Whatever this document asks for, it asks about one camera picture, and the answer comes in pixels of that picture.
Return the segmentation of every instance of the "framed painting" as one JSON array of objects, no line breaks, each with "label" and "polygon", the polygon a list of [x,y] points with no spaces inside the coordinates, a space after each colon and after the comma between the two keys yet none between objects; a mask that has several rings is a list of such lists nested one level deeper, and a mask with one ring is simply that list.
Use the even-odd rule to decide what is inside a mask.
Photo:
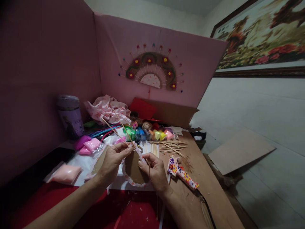
[{"label": "framed painting", "polygon": [[305,76],[305,0],[249,0],[211,38],[228,42],[214,77]]}]

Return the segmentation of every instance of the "hand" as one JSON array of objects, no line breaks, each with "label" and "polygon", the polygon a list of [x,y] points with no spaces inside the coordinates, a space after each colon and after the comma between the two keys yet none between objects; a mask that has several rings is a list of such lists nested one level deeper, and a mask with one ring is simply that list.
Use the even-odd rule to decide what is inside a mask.
[{"label": "hand", "polygon": [[106,182],[107,186],[116,178],[122,160],[133,151],[132,144],[130,142],[127,144],[129,145],[128,147],[124,142],[118,143],[110,147],[106,152],[104,162],[97,175]]},{"label": "hand", "polygon": [[171,189],[166,179],[163,161],[152,153],[143,154],[143,157],[149,161],[152,168],[148,164],[139,161],[140,169],[148,175],[156,193],[159,196],[163,196],[165,192]]}]

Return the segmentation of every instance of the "red flower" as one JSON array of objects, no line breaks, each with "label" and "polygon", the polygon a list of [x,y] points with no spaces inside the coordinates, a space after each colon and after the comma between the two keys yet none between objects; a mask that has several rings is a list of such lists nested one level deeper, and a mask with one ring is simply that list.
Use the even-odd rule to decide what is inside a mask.
[{"label": "red flower", "polygon": [[305,52],[305,45],[299,46],[297,51],[298,51],[298,54],[304,53]]},{"label": "red flower", "polygon": [[132,71],[129,71],[129,72],[127,73],[127,76],[128,76],[128,78],[130,78],[130,79],[133,79],[133,78],[134,78],[134,74],[133,74]]},{"label": "red flower", "polygon": [[172,83],[171,88],[172,90],[175,90],[177,88],[177,84]]},{"label": "red flower", "polygon": [[162,63],[167,63],[167,62],[168,62],[168,57],[163,56],[163,57],[162,57]]},{"label": "red flower", "polygon": [[289,53],[296,49],[296,45],[286,44],[282,46],[279,50],[279,53]]},{"label": "red flower", "polygon": [[262,64],[262,63],[265,63],[269,60],[269,57],[268,56],[263,56],[263,57],[260,57],[258,58],[255,63],[256,64]]},{"label": "red flower", "polygon": [[135,66],[139,66],[140,65],[140,59],[138,59],[138,58],[134,59],[133,64]]},{"label": "red flower", "polygon": [[152,64],[152,63],[153,63],[153,59],[150,58],[150,57],[148,57],[148,58],[146,59],[146,63],[147,63],[147,64]]},{"label": "red flower", "polygon": [[276,47],[274,49],[271,49],[268,54],[271,55],[271,54],[274,54],[276,52],[278,52],[280,49],[282,48],[282,46],[279,46],[279,47]]},{"label": "red flower", "polygon": [[278,53],[276,53],[276,54],[274,54],[270,59],[278,59],[279,58],[279,54]]},{"label": "red flower", "polygon": [[171,78],[174,74],[173,74],[173,71],[172,70],[167,70],[166,71],[166,75]]}]

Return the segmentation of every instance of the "left hand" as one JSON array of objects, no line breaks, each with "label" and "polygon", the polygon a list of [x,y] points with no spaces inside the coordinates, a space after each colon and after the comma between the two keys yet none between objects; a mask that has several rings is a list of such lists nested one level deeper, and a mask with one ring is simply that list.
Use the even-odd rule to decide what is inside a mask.
[{"label": "left hand", "polygon": [[107,186],[116,178],[122,160],[133,151],[132,144],[130,142],[127,144],[129,147],[124,142],[118,143],[110,147],[106,152],[104,162],[97,175],[106,182]]}]

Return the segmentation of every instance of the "fan-shaped craft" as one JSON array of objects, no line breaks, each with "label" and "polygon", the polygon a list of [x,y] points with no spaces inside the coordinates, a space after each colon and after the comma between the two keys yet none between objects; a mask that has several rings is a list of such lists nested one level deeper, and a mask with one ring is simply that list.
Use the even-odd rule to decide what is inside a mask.
[{"label": "fan-shaped craft", "polygon": [[143,45],[144,53],[139,54],[134,57],[130,52],[133,60],[129,63],[125,58],[123,60],[128,64],[128,68],[125,69],[123,66],[121,68],[125,70],[125,76],[128,79],[138,81],[140,83],[167,90],[176,90],[177,84],[184,83],[184,81],[179,81],[177,78],[183,76],[184,73],[176,73],[176,68],[174,64],[169,59],[169,54],[171,49],[168,50],[167,55],[161,53],[163,47],[162,45],[159,48],[159,52],[146,51],[146,44]]}]

